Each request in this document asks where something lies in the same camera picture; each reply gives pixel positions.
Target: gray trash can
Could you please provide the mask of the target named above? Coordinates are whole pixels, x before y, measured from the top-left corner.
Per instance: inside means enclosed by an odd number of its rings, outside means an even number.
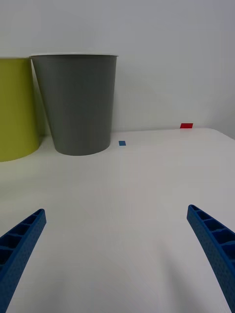
[[[110,145],[115,55],[31,56],[55,149],[71,156]]]

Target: gray wall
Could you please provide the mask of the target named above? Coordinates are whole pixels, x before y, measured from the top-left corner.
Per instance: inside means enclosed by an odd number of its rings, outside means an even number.
[[[235,138],[234,12],[234,0],[3,0],[0,53],[117,53],[114,130],[193,122]]]

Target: plastic bucket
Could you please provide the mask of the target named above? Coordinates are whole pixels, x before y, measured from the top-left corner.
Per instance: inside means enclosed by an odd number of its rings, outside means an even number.
[[[31,60],[0,58],[0,161],[24,157],[38,147]]]
[[[110,145],[117,56],[31,56],[55,149],[90,155]]]

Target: gray bucket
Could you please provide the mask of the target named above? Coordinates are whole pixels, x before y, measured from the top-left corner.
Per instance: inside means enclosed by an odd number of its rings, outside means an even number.
[[[71,156],[110,145],[117,56],[31,56],[55,149]]]

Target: yellow-green bucket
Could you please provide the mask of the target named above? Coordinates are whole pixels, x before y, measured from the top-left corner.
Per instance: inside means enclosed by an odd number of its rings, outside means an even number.
[[[0,161],[39,147],[29,58],[0,58]]]

